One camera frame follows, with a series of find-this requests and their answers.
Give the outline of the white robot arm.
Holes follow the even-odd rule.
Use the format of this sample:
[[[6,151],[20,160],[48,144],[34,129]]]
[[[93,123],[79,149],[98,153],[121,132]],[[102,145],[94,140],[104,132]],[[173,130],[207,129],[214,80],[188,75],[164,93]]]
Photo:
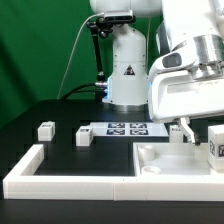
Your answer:
[[[113,35],[113,72],[103,101],[118,110],[146,107],[155,123],[175,121],[188,141],[192,119],[224,114],[224,0],[89,0],[97,33]],[[161,15],[160,57],[146,67],[145,36],[130,27]]]

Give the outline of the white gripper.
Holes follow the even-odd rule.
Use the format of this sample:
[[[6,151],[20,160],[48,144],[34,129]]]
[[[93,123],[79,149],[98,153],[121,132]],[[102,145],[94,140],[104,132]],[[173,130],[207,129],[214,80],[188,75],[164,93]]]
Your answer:
[[[177,50],[158,58],[149,72],[148,108],[155,123],[178,120],[178,127],[192,145],[199,136],[190,120],[224,114],[224,77],[194,80],[189,71],[196,62],[190,50]]]

